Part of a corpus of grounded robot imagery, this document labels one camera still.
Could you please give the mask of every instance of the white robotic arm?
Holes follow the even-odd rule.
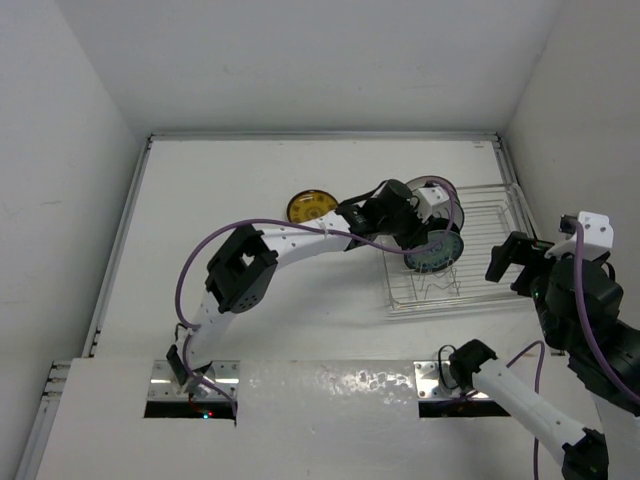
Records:
[[[322,253],[351,250],[379,234],[391,235],[404,250],[421,247],[429,242],[430,229],[442,225],[442,219],[459,232],[464,213],[455,189],[445,183],[438,186],[427,180],[411,190],[402,182],[387,180],[356,197],[366,197],[362,206],[345,201],[336,211],[296,228],[256,230],[248,224],[236,228],[207,266],[209,277],[198,313],[191,322],[184,322],[186,331],[177,330],[176,343],[167,354],[180,383],[185,384],[185,371],[211,362],[235,316],[254,308],[274,273],[287,265]],[[186,338],[188,365],[182,358]]]
[[[560,466],[565,457],[563,445],[575,445],[584,437],[584,425],[531,390],[500,359],[484,362],[480,371],[472,374],[472,384],[540,440]]]

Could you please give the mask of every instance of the robotic arm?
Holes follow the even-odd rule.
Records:
[[[298,228],[256,230],[250,224],[236,228],[207,265],[205,292],[190,328],[176,330],[182,335],[176,335],[167,353],[176,378],[198,395],[198,382],[185,386],[189,371],[206,371],[222,334],[236,315],[258,305],[277,270],[322,253],[350,251],[378,235],[391,235],[401,249],[411,250],[429,243],[429,233],[443,222],[459,233],[463,215],[453,185],[425,177],[413,189],[387,180]],[[187,337],[189,365],[182,358]]]
[[[564,478],[630,480],[640,472],[640,404],[606,374],[580,325],[573,275],[578,225],[586,232],[581,281],[592,334],[614,374],[638,392],[640,332],[617,319],[622,288],[602,269],[613,242],[606,216],[581,212],[577,218],[563,217],[561,231],[569,238],[556,245],[513,232],[493,248],[486,279],[499,281],[512,263],[524,267],[511,288],[533,299],[545,342],[569,354],[569,368],[591,392],[605,435],[532,392],[479,340],[449,357],[450,372],[463,389],[487,394],[538,438]]]

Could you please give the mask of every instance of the yellow plate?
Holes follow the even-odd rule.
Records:
[[[305,190],[295,195],[287,205],[287,219],[304,223],[326,215],[338,207],[335,197],[322,190]]]

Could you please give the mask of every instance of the dish rack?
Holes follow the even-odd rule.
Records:
[[[437,273],[419,273],[410,270],[401,255],[383,253],[390,315],[442,313],[528,300],[509,288],[522,270],[520,266],[509,267],[499,283],[484,279],[492,247],[502,245],[514,230],[529,236],[538,230],[520,186],[462,187],[458,198],[465,214],[461,230],[464,251],[453,265]],[[396,246],[390,237],[383,241]]]

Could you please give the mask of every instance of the metal mount plate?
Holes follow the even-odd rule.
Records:
[[[238,385],[240,383],[240,362],[236,360],[214,361],[205,375],[223,392],[230,397],[236,398]],[[188,393],[180,387],[169,362],[166,360],[156,360],[153,362],[151,379],[149,380],[149,390],[147,392],[148,402],[187,402]],[[196,402],[227,402],[227,400],[216,392],[209,392],[206,396],[198,396]]]

